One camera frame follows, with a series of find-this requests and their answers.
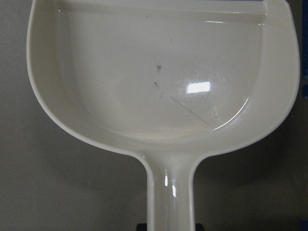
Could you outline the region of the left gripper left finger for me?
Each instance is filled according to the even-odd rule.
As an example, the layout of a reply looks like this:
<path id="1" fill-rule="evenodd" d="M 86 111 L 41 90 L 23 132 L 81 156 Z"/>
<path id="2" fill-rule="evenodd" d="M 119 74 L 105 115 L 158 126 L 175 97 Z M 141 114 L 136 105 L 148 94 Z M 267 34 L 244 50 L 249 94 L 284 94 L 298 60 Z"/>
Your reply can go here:
<path id="1" fill-rule="evenodd" d="M 137 224 L 136 231 L 147 231 L 147 223 Z"/>

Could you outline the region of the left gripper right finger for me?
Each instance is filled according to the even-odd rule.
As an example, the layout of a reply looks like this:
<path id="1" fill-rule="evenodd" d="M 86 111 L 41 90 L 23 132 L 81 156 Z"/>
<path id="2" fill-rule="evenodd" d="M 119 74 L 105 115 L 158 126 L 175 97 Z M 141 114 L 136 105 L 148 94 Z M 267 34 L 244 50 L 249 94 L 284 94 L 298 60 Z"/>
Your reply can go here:
<path id="1" fill-rule="evenodd" d="M 202 225 L 202 224 L 199 224 L 199 223 L 197 223 L 197 224 L 195 225 L 195 230 L 196 230 L 196 231 L 205 231 L 203 225 Z"/>

